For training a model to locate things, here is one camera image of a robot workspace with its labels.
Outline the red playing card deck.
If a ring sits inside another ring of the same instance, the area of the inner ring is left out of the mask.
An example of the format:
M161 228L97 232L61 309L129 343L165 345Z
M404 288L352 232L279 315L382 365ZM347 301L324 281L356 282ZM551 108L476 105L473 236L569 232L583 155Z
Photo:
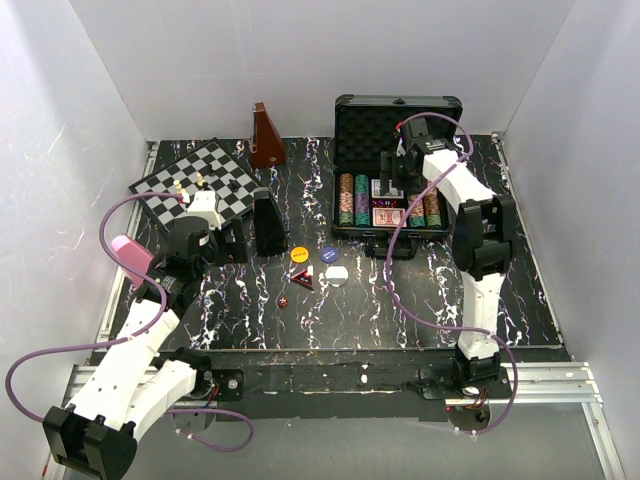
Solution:
M402 221L405 210L402 208L381 208L372 209L372 223L374 227L397 227L405 226Z

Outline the blue small blind button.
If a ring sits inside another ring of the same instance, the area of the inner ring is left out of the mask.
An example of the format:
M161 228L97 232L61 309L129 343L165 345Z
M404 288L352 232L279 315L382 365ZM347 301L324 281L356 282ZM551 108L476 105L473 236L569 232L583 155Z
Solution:
M320 251L320 259L325 264L332 264L339 258L339 254L334 247L325 247Z

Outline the clear dealer button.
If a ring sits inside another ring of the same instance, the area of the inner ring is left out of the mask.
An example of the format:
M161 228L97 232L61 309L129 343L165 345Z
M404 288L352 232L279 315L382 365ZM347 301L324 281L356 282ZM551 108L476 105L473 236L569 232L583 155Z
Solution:
M349 272L345 266L330 265L326 269L325 276L330 286L338 288L346 284L349 278Z

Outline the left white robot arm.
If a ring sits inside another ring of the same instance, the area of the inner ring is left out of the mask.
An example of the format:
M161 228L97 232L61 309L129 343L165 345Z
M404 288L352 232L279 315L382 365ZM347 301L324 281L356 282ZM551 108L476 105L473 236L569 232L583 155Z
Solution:
M152 255L126 235L111 250L137 292L118 336L91 377L64 407L52 407L43 429L57 463L98 479L121 479L146 431L177 401L237 401L239 369L213 366L209 356L161 345L179 326L212 266L248 259L242 222L213 228L206 216L171 222L163 252Z

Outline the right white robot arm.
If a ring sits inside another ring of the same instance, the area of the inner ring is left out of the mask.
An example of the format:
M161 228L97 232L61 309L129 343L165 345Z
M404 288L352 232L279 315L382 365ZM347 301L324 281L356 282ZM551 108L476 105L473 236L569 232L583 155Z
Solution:
M435 119L458 127L440 113L419 113L395 127L399 143L389 161L381 163L385 183L408 191L424 186L417 199L441 193L456 211L452 254L463 280L462 325L452 366L454 389L475 397L499 380L497 337L501 289L514 256L515 202L481 183L466 166L472 155L459 155L446 138L438 138L429 125Z

